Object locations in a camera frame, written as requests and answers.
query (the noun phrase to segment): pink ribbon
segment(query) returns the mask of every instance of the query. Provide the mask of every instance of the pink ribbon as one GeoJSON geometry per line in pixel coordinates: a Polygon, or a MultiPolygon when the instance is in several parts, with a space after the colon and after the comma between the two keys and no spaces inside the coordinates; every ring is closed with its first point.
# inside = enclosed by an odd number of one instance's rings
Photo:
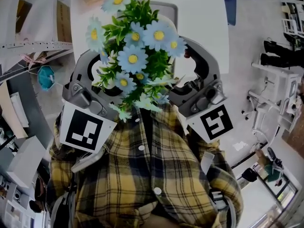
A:
{"type": "Polygon", "coordinates": [[[29,63],[28,67],[29,69],[35,64],[35,63],[42,63],[44,64],[47,60],[44,58],[44,57],[41,57],[40,59],[38,60],[33,60],[31,59],[29,56],[25,55],[25,54],[22,54],[21,55],[21,58],[22,60],[26,61],[29,63]]]}

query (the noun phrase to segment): flower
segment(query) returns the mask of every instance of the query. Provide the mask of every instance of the flower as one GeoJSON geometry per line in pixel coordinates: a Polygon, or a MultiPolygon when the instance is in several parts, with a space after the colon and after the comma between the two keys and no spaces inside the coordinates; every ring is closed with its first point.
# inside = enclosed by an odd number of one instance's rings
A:
{"type": "Polygon", "coordinates": [[[123,122],[125,123],[127,119],[131,118],[131,114],[129,112],[125,112],[124,110],[120,109],[119,107],[117,107],[114,104],[109,104],[109,107],[112,108],[115,111],[118,111],[119,113],[119,118],[121,120],[123,120],[123,122]]]}
{"type": "Polygon", "coordinates": [[[120,88],[124,94],[131,93],[136,86],[136,83],[133,82],[133,79],[129,77],[129,74],[126,74],[124,71],[121,73],[116,73],[114,83],[116,87],[120,88]]]}
{"type": "Polygon", "coordinates": [[[91,17],[85,34],[86,43],[91,51],[99,52],[104,48],[104,33],[105,30],[101,28],[98,18],[91,17]]]}
{"type": "Polygon", "coordinates": [[[106,65],[110,61],[109,56],[105,50],[100,51],[100,61],[102,61],[102,63],[104,63],[106,65]]]}
{"type": "Polygon", "coordinates": [[[146,58],[148,55],[145,53],[144,49],[135,47],[131,45],[130,47],[123,47],[123,51],[118,52],[117,60],[119,61],[118,65],[122,67],[122,70],[127,73],[137,73],[142,69],[145,69],[148,61],[146,58]]]}
{"type": "Polygon", "coordinates": [[[143,41],[150,49],[165,50],[165,45],[172,41],[174,34],[175,31],[167,23],[153,20],[152,24],[147,25],[147,29],[143,32],[143,41]]]}
{"type": "Polygon", "coordinates": [[[142,93],[142,95],[139,97],[139,101],[135,101],[134,103],[138,108],[143,108],[143,109],[151,110],[151,111],[155,111],[155,112],[162,111],[162,109],[153,105],[153,103],[151,102],[151,99],[144,93],[142,93]]]}
{"type": "Polygon", "coordinates": [[[185,40],[176,35],[166,45],[166,51],[170,57],[179,57],[181,54],[185,54],[185,49],[187,48],[185,45],[185,40]]]}
{"type": "Polygon", "coordinates": [[[125,10],[125,6],[130,2],[131,0],[106,0],[101,8],[103,11],[116,13],[118,10],[125,10]]]}
{"type": "Polygon", "coordinates": [[[161,93],[157,93],[157,97],[153,96],[153,99],[160,105],[169,103],[168,95],[162,95],[161,93]]]}
{"type": "Polygon", "coordinates": [[[140,23],[134,22],[131,23],[132,32],[127,34],[124,38],[126,42],[126,46],[130,47],[130,45],[134,45],[136,47],[144,48],[143,43],[143,27],[140,26],[140,23]]]}
{"type": "Polygon", "coordinates": [[[156,78],[154,81],[148,80],[147,85],[151,85],[151,86],[154,86],[154,85],[161,85],[161,86],[162,85],[163,86],[170,85],[170,87],[172,87],[172,84],[175,84],[176,81],[177,80],[175,80],[173,78],[169,78],[168,75],[165,75],[161,79],[160,78],[156,78]]]}
{"type": "Polygon", "coordinates": [[[143,71],[136,73],[135,76],[142,84],[146,84],[148,82],[149,74],[144,73],[143,71]]]}

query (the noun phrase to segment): white button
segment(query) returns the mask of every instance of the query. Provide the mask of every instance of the white button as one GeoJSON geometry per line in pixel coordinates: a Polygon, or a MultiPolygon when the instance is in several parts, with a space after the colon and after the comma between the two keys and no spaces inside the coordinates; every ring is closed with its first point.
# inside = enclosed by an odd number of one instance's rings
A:
{"type": "Polygon", "coordinates": [[[162,190],[160,188],[154,188],[154,193],[156,195],[160,195],[162,193],[162,190]]]}

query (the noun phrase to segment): black shoe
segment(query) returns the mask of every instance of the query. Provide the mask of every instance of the black shoe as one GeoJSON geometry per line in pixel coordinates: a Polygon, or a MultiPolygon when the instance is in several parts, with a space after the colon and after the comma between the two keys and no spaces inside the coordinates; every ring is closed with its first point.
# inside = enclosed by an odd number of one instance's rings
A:
{"type": "Polygon", "coordinates": [[[269,41],[264,40],[264,48],[265,48],[266,53],[267,52],[275,53],[276,42],[274,42],[274,41],[269,42],[269,41]]]}
{"type": "Polygon", "coordinates": [[[264,65],[264,66],[268,65],[267,60],[268,60],[268,55],[266,55],[265,53],[262,53],[261,57],[260,57],[261,65],[264,65]]]}

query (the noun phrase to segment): plaid shirt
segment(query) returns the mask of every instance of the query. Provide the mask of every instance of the plaid shirt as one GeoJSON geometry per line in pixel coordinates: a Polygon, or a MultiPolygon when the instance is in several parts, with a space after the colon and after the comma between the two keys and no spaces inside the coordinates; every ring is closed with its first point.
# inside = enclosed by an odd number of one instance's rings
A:
{"type": "MultiPolygon", "coordinates": [[[[162,108],[162,112],[150,114],[151,152],[139,110],[134,108],[132,119],[125,124],[117,121],[104,144],[106,154],[79,174],[75,227],[139,227],[160,205],[180,226],[226,227],[228,211],[218,211],[214,206],[209,196],[211,188],[232,200],[239,222],[241,191],[219,150],[219,142],[206,144],[191,129],[185,136],[173,107],[166,104],[162,108]],[[200,167],[204,152],[215,155],[207,175],[200,167]]],[[[80,154],[59,144],[55,130],[47,186],[50,211],[56,199],[68,190],[71,167],[80,154]]]]}

